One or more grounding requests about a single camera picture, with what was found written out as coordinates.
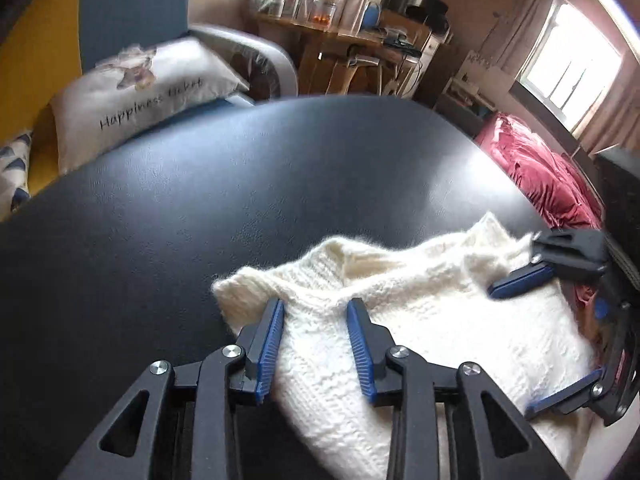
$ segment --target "knitted fabric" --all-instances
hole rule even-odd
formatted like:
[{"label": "knitted fabric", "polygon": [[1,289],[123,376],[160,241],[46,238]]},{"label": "knitted fabric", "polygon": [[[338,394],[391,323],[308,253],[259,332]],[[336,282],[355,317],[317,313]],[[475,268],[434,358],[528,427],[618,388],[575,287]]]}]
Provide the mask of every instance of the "knitted fabric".
[{"label": "knitted fabric", "polygon": [[[511,300],[486,294],[492,281],[528,262],[530,236],[512,239],[487,214],[468,232],[403,251],[328,238],[298,261],[274,269],[243,267],[212,291],[231,328],[256,322],[269,298],[286,302],[273,395],[318,460],[338,479],[385,478],[388,408],[360,392],[345,308],[360,297],[374,323],[427,361],[457,368],[478,362],[523,412],[535,399],[586,375],[593,352],[554,281]],[[590,416],[533,423],[571,474],[581,459]],[[438,411],[443,434],[443,411]],[[448,478],[440,446],[441,478]]]}]

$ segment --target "red blanket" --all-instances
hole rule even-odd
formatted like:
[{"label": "red blanket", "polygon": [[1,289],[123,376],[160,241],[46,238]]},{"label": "red blanket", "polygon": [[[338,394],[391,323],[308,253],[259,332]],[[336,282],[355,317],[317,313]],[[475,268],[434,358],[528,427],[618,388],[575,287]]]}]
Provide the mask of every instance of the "red blanket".
[{"label": "red blanket", "polygon": [[[516,183],[551,228],[594,228],[602,225],[602,208],[584,178],[566,156],[552,152],[519,118],[495,114],[476,143]],[[593,290],[577,286],[577,316],[584,335],[596,339]]]}]

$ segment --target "black table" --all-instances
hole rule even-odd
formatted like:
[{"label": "black table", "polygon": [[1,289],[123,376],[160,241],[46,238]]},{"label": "black table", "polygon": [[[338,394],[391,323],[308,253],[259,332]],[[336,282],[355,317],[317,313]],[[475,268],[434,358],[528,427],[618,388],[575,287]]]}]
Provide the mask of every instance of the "black table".
[{"label": "black table", "polygon": [[[231,341],[216,276],[332,234],[404,248],[488,210],[544,227],[459,130],[393,98],[191,113],[61,178],[0,224],[2,478],[53,478],[149,363]],[[328,478],[276,408],[240,431],[247,479]]]}]

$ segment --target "white pillow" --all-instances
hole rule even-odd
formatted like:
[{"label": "white pillow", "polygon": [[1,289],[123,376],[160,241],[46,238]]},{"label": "white pillow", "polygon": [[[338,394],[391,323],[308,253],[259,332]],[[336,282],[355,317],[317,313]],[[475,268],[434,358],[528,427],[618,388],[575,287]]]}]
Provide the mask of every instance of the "white pillow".
[{"label": "white pillow", "polygon": [[30,151],[31,131],[24,131],[0,146],[0,219],[30,198],[27,188]]},{"label": "white pillow", "polygon": [[74,170],[136,133],[200,103],[225,98],[246,82],[196,38],[101,61],[51,101],[58,169]]}]

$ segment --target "blue gripper pad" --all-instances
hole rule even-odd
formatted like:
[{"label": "blue gripper pad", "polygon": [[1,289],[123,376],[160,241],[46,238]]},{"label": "blue gripper pad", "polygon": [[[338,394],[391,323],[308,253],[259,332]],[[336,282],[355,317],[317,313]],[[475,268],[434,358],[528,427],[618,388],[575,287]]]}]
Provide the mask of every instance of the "blue gripper pad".
[{"label": "blue gripper pad", "polygon": [[532,420],[540,413],[544,413],[546,412],[546,410],[550,410],[556,404],[560,404],[563,401],[570,399],[575,394],[579,394],[585,388],[589,388],[592,384],[595,384],[603,375],[604,368],[598,368],[597,370],[594,370],[575,383],[570,384],[566,388],[563,388],[559,392],[532,402],[529,406],[527,406],[527,409],[524,412],[524,417],[527,420]]},{"label": "blue gripper pad", "polygon": [[371,354],[360,326],[356,307],[351,301],[347,303],[347,329],[349,331],[353,359],[356,361],[360,389],[362,394],[367,397],[367,400],[373,403],[377,394],[376,383],[373,378],[373,359],[371,359]]},{"label": "blue gripper pad", "polygon": [[261,404],[264,397],[271,390],[271,380],[276,371],[276,361],[278,359],[278,349],[280,348],[280,339],[282,338],[282,329],[284,327],[284,302],[278,300],[276,308],[273,310],[271,322],[269,323],[269,331],[264,340],[260,359],[258,359],[257,380],[255,387],[255,400],[257,404]]},{"label": "blue gripper pad", "polygon": [[493,300],[515,298],[525,292],[544,285],[554,277],[554,269],[545,264],[526,266],[514,270],[506,278],[493,283],[487,290]]}]

